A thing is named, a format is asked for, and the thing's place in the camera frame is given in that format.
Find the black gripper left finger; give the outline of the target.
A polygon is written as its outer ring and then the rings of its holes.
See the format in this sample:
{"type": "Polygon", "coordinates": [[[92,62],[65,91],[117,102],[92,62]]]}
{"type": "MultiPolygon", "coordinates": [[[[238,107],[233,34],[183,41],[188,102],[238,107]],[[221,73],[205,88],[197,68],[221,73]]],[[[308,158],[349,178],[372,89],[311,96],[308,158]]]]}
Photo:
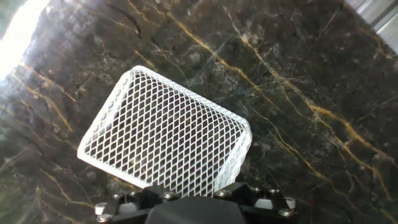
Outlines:
{"type": "Polygon", "coordinates": [[[107,202],[95,205],[96,223],[145,224],[157,205],[179,199],[179,194],[159,185],[114,194],[107,202]]]}

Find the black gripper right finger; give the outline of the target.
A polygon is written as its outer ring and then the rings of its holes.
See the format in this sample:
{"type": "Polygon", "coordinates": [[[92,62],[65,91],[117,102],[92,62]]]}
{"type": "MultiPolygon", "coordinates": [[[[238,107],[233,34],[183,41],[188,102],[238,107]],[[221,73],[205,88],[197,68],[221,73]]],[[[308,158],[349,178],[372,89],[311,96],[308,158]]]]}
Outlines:
{"type": "Polygon", "coordinates": [[[237,205],[246,223],[297,224],[295,200],[279,189],[235,182],[217,190],[213,197],[237,205]]]}

